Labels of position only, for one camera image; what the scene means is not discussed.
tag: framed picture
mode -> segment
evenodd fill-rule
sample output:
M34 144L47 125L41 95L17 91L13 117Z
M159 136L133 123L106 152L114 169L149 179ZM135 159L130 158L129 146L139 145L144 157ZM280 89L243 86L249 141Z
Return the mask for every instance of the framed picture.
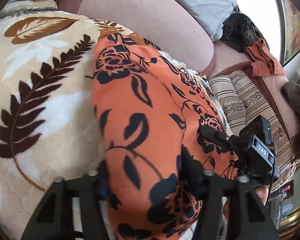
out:
M300 12L291 0L276 0L280 18L280 63L287 65L300 52Z

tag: silver bolt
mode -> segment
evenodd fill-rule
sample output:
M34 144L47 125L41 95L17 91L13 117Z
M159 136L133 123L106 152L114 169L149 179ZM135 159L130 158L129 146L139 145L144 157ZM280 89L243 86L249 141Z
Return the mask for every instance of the silver bolt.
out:
M215 172L212 170L203 170L203 174L206 176L214 176Z
M97 176L98 173L99 173L98 170L91 170L91 171L88 172L88 175L89 175L89 176Z
M65 180L65 178L63 178L63 177L60 177L60 176L57 176L57 177L55 177L54 178L54 182L62 182L63 180Z
M247 176L244 176L244 175L238 176L236 178L236 180L239 181L239 182L241 182L241 183L247 183L247 182L250 181L249 178Z

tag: folded orange cloth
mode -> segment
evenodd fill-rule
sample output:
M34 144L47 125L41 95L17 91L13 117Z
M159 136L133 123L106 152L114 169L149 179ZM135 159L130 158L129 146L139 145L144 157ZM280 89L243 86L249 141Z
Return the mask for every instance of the folded orange cloth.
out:
M280 62L270 53L263 39L255 41L251 47L247 47L251 58L253 76L266 77L273 75L285 75Z

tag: orange cloth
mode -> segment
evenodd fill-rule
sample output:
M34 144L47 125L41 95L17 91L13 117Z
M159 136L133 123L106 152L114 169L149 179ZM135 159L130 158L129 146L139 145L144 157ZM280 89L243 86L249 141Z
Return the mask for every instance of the orange cloth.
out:
M101 38L94 63L93 104L117 239L178 240L202 208L180 179L181 151L219 176L237 175L232 152L207 140L198 144L198 128L224 132L222 120L191 76L131 37Z
M286 74L280 62L268 50L263 39L255 41L251 47L247 47L247 50L252 61L254 77Z

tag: human hand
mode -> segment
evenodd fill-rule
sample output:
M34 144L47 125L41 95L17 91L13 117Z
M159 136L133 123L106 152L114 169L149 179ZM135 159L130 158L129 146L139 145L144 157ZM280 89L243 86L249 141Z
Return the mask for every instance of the human hand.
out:
M269 189L266 185L262 185L258 188L256 188L256 193L258 197L260 198L263 205L266 204L267 198L268 198L268 192ZM229 215L230 215L230 199L226 201L225 205L223 206L223 214L227 221L229 221Z

